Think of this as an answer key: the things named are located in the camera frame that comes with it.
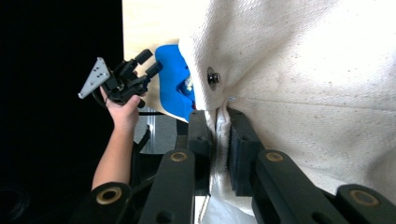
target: gray metal bracket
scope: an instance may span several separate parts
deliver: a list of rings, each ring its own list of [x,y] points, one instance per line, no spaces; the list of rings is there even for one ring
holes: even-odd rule
[[[90,72],[87,80],[81,91],[78,93],[80,99],[84,99],[91,92],[96,90],[100,85],[110,78],[110,72],[103,58],[98,57],[93,69]]]

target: blue plastic part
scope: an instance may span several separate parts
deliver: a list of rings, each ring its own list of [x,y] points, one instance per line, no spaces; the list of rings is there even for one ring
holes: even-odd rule
[[[195,106],[195,96],[189,83],[190,70],[178,45],[163,45],[155,50],[155,59],[163,65],[159,73],[160,101],[170,114],[189,121]]]

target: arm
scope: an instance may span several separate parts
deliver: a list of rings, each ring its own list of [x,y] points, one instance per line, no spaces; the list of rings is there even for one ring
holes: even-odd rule
[[[134,95],[125,105],[106,101],[106,106],[114,122],[114,130],[105,153],[96,167],[92,189],[108,182],[129,184],[131,157],[134,145],[134,128],[138,120],[137,105],[140,97]]]

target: hand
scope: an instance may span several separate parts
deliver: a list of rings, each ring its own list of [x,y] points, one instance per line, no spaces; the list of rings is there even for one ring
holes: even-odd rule
[[[107,100],[107,95],[102,87],[100,88],[100,91],[106,102],[111,118],[113,118],[114,129],[121,132],[133,133],[139,119],[137,105],[140,102],[140,97],[138,95],[133,95],[125,105],[117,105],[116,103]]]

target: white cloth cover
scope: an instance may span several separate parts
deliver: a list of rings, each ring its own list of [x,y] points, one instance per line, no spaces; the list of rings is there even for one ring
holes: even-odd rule
[[[252,215],[226,169],[228,106],[319,188],[356,183],[396,203],[396,3],[196,2],[179,47],[217,139],[219,198]],[[220,74],[213,91],[209,66]]]

